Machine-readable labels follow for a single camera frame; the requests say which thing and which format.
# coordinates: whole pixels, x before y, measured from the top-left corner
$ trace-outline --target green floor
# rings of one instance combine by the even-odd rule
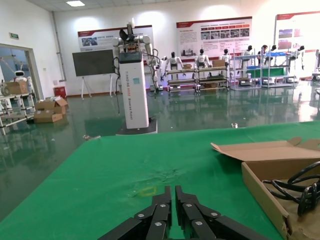
[[[113,136],[124,121],[123,101],[116,98],[69,98],[69,110],[55,124],[20,123],[0,136],[0,221],[16,208],[83,142],[83,135]],[[240,128],[320,119],[318,96],[309,83],[296,89],[192,93],[166,92],[148,98],[149,115],[156,116],[158,131]],[[155,144],[152,151],[168,151]]]

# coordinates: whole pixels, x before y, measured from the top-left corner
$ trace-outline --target workbench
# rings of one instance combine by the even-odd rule
[[[240,161],[214,151],[210,143],[279,141],[295,136],[319,138],[320,122],[87,141],[0,223],[0,239],[95,240],[150,206],[152,196],[163,193],[164,186],[181,185],[208,208],[271,240],[280,240],[243,183]],[[170,237],[184,238],[176,218]]]

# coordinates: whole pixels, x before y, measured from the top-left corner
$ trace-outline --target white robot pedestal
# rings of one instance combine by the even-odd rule
[[[125,123],[116,135],[158,132],[157,120],[149,122],[144,61],[141,51],[119,54]]]

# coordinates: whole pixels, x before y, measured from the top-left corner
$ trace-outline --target banner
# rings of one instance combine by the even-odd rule
[[[252,17],[177,22],[178,55],[192,60],[204,49],[209,58],[241,53],[251,44]]]
[[[119,31],[123,29],[127,33],[127,27],[79,31],[78,39],[81,52],[112,50],[112,39],[119,38]],[[154,44],[154,34],[152,25],[136,26],[133,29],[135,36],[147,35],[150,37],[152,45]],[[141,45],[142,51],[145,51],[144,45]]]
[[[300,46],[305,47],[303,58],[304,70],[301,70],[301,61],[297,61],[296,70],[300,77],[310,77],[315,69],[316,49],[319,49],[318,39],[320,32],[315,25],[320,22],[320,11],[297,12],[279,14],[276,16],[274,44],[280,51],[294,51]]]

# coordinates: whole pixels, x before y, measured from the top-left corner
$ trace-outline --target ceiling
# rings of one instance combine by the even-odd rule
[[[99,9],[99,8],[111,8],[111,7],[122,7],[132,6],[140,4],[156,4],[156,3],[167,3],[177,2],[184,0],[81,0],[85,6],[72,7],[66,4],[67,1],[72,0],[27,0],[43,9],[48,11],[78,11],[84,9]]]

